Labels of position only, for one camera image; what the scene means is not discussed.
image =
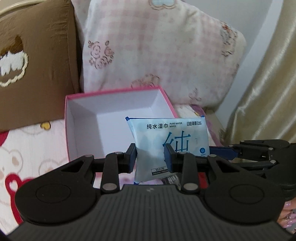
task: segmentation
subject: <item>cream rope trim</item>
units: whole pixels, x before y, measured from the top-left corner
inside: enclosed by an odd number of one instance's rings
[[[18,80],[20,80],[21,78],[24,77],[25,70],[26,70],[26,68],[28,66],[28,55],[25,52],[23,52],[23,58],[24,58],[25,63],[24,63],[24,66],[22,67],[22,72],[19,75],[15,76],[13,79],[9,79],[5,83],[0,81],[0,87],[3,87],[3,88],[7,87],[9,84],[15,83],[15,82],[17,82]]]

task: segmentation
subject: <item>purple fabric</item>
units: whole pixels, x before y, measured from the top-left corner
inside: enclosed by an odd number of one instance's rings
[[[191,108],[196,112],[196,113],[198,113],[200,116],[205,116],[205,121],[206,121],[206,123],[207,123],[207,127],[208,127],[208,129],[209,129],[209,132],[210,132],[210,134],[211,134],[211,136],[212,136],[212,139],[213,139],[213,141],[214,141],[214,143],[216,144],[216,146],[223,146],[222,144],[221,144],[221,142],[219,141],[219,139],[217,138],[217,136],[216,136],[216,134],[213,132],[213,130],[212,130],[212,123],[207,119],[207,116],[206,116],[206,114],[205,114],[205,112],[204,112],[204,110],[200,107],[200,106],[198,106],[198,105],[191,105]]]

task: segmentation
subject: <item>curtain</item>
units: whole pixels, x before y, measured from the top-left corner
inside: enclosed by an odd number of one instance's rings
[[[224,144],[252,139],[296,142],[295,0],[284,0],[273,38],[230,118]]]

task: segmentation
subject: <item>fingernail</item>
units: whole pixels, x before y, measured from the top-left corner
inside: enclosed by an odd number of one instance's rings
[[[291,206],[291,201],[285,202],[284,208],[290,207]]]
[[[291,224],[288,224],[288,225],[284,225],[284,226],[283,226],[283,228],[285,228],[285,229],[286,229],[286,228],[289,228],[289,227],[292,227],[292,225],[291,225]]]
[[[296,219],[291,219],[287,222],[287,224],[294,224],[294,223],[296,223]]]

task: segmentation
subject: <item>human hand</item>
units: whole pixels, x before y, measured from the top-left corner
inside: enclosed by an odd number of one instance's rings
[[[278,224],[285,229],[296,223],[296,213],[293,212],[293,209],[296,209],[296,197],[291,201],[285,202],[283,210],[277,220]]]

